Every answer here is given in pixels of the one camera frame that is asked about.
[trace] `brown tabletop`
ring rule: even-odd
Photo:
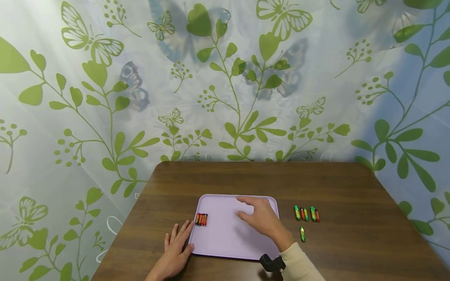
[[[94,281],[143,281],[164,235],[192,220],[206,193],[272,196],[283,224],[329,280],[450,280],[450,272],[367,168],[356,163],[163,162],[153,172]],[[313,205],[320,223],[298,222]],[[192,255],[177,280],[281,280],[258,262]]]

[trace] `beige sleeve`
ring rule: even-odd
[[[286,265],[281,270],[284,281],[325,281],[297,242],[280,253],[280,256]]]

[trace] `lavender tray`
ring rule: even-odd
[[[194,254],[234,259],[259,260],[263,254],[271,259],[279,255],[273,241],[258,233],[236,216],[237,211],[253,213],[253,206],[236,200],[237,195],[205,194],[198,200],[197,213],[208,214],[207,226],[194,226],[189,243]],[[277,201],[269,196],[270,206],[277,217]]]

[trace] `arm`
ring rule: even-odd
[[[267,199],[247,196],[238,196],[236,199],[254,207],[252,215],[239,211],[237,216],[272,239],[278,247],[286,265],[281,271],[284,281],[325,281],[298,243],[294,243],[292,233],[277,218]]]

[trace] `finger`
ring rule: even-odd
[[[170,236],[170,244],[172,244],[172,242],[175,240],[177,230],[178,230],[178,224],[175,223],[175,225],[173,226],[173,229],[172,229],[172,235]]]
[[[246,223],[249,222],[250,220],[250,216],[246,213],[244,213],[243,211],[237,211],[236,215],[243,221],[245,221]]]
[[[259,198],[251,196],[236,196],[236,199],[239,202],[245,203],[250,206],[254,206],[256,202],[259,200]]]
[[[184,222],[184,224],[181,227],[180,231],[178,231],[178,234],[176,235],[175,239],[179,238],[184,233],[184,231],[188,228],[188,225],[189,225],[189,221],[187,220],[187,221]]]
[[[181,256],[187,260],[188,257],[192,254],[192,252],[194,251],[194,244],[189,244],[186,246],[186,249],[181,253]]]
[[[166,233],[166,238],[164,238],[164,252],[167,251],[167,248],[169,248],[170,245],[170,236],[168,233]]]

